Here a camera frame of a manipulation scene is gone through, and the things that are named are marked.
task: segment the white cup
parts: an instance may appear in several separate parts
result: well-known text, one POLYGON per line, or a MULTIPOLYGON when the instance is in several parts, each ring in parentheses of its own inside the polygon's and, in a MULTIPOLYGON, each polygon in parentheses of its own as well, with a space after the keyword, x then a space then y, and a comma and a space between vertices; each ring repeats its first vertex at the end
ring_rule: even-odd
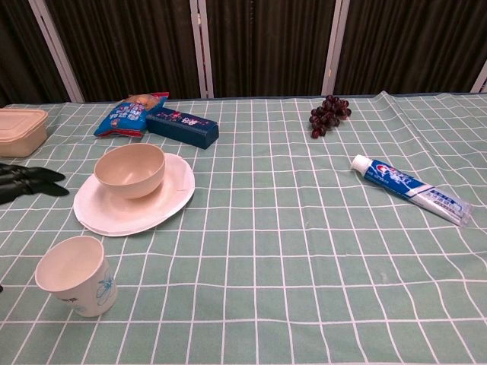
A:
POLYGON ((35 276, 38 287, 80 316, 99 316, 116 299, 116 284, 103 245, 90 236, 72 237, 55 245, 37 264, 35 276))

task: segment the beige bowl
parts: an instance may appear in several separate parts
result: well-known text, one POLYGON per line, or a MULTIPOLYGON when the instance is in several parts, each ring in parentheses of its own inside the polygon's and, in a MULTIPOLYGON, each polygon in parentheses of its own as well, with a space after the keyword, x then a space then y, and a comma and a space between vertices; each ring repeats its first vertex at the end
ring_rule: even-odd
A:
POLYGON ((148 143, 115 148, 98 160, 94 175, 111 193, 121 198, 141 198, 164 181, 164 152, 148 143))

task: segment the white plate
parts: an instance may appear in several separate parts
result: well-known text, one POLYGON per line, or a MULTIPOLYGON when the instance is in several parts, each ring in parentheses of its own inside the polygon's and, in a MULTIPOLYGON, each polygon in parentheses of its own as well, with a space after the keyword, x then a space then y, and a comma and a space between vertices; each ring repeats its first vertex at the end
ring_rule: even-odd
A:
POLYGON ((123 199, 108 192, 94 175, 75 196, 76 218, 103 236, 128 236, 164 222, 189 201, 195 177, 189 164, 175 154, 165 154, 163 185, 137 199, 123 199))

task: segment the toothpaste box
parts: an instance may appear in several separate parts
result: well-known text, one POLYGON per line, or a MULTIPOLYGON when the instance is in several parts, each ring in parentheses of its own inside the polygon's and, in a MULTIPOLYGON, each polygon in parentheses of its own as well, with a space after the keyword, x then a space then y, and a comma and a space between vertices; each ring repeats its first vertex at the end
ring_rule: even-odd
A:
POLYGON ((218 124, 192 114, 157 108, 147 115, 147 130, 203 149, 218 138, 218 124))

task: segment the curtain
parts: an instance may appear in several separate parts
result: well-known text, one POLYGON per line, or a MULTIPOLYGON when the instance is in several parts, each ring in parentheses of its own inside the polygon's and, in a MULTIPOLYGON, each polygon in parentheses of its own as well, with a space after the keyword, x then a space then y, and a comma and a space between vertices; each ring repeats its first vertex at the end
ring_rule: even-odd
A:
POLYGON ((0 0, 0 107, 68 101, 28 0, 0 0))
POLYGON ((352 0, 334 91, 470 92, 486 59, 486 0, 352 0))
POLYGON ((199 97, 188 1, 46 0, 86 101, 199 97))
POLYGON ((319 95, 334 0, 206 0, 216 97, 319 95))

